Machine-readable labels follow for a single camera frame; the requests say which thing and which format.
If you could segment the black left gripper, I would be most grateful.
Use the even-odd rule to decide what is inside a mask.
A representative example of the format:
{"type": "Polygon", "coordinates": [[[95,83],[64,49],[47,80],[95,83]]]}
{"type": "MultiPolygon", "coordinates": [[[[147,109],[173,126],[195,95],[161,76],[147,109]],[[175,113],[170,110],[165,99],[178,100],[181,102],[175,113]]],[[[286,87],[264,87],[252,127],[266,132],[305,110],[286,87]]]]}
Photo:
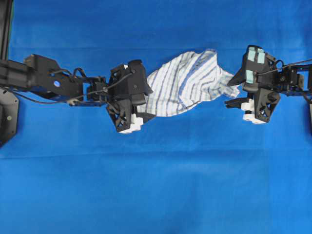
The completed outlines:
{"type": "MultiPolygon", "coordinates": [[[[111,99],[107,106],[107,111],[115,125],[116,131],[122,134],[129,134],[141,130],[141,126],[156,116],[146,112],[137,112],[137,106],[132,104],[128,81],[132,72],[129,66],[121,65],[111,71],[108,89],[111,99]]],[[[144,94],[148,96],[153,90],[144,81],[144,94]]]]}

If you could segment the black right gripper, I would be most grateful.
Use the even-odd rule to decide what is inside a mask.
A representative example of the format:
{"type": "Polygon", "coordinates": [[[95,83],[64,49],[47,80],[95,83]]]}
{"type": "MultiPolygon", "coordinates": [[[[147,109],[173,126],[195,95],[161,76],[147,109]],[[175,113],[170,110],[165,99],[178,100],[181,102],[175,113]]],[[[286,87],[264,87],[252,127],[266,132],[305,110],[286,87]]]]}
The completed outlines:
{"type": "MultiPolygon", "coordinates": [[[[228,86],[240,85],[245,81],[245,75],[240,68],[228,81],[228,86]]],[[[243,119],[253,124],[264,124],[270,121],[271,115],[280,101],[280,94],[269,89],[260,88],[253,98],[240,97],[225,101],[226,108],[241,108],[245,111],[243,119]]]]}

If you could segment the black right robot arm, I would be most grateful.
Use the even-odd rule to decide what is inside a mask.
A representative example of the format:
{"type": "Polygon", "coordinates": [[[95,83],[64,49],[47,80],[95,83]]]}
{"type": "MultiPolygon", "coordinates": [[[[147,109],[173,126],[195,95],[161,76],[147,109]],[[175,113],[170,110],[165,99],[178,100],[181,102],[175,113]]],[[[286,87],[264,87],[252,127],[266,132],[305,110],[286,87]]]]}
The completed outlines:
{"type": "Polygon", "coordinates": [[[289,64],[279,71],[276,67],[279,62],[267,58],[264,63],[245,59],[228,86],[241,84],[247,96],[226,101],[226,107],[241,109],[245,112],[244,120],[262,124],[270,121],[281,94],[302,96],[311,105],[312,66],[289,64]]]}

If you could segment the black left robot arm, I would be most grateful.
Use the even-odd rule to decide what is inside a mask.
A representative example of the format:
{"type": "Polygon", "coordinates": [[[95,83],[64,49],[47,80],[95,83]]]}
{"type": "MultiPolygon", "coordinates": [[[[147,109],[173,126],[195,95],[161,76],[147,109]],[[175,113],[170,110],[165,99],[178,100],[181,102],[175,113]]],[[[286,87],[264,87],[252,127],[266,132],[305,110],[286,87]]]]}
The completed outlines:
{"type": "Polygon", "coordinates": [[[81,68],[73,72],[50,58],[32,54],[23,63],[0,61],[0,86],[7,91],[31,92],[46,104],[67,103],[72,107],[105,106],[116,131],[140,130],[155,115],[139,110],[153,91],[141,60],[132,60],[105,77],[88,77],[81,68]]]}

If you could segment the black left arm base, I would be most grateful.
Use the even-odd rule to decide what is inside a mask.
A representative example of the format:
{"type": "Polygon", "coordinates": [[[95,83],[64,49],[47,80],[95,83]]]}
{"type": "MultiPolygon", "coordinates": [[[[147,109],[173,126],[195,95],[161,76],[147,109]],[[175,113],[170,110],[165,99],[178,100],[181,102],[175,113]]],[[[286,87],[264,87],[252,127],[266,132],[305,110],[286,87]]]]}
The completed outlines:
{"type": "Polygon", "coordinates": [[[4,90],[0,89],[0,146],[2,147],[17,133],[19,116],[18,98],[4,90]]]}

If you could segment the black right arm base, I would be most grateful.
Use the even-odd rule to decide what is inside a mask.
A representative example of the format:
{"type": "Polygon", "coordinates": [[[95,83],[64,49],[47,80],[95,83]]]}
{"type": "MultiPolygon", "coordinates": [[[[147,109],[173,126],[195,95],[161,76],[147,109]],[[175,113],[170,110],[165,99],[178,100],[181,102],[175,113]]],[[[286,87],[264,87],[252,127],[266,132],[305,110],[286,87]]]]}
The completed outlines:
{"type": "Polygon", "coordinates": [[[308,133],[311,136],[312,135],[312,99],[309,98],[307,95],[304,95],[304,100],[306,101],[308,107],[308,113],[307,113],[307,117],[308,117],[308,133]]]}

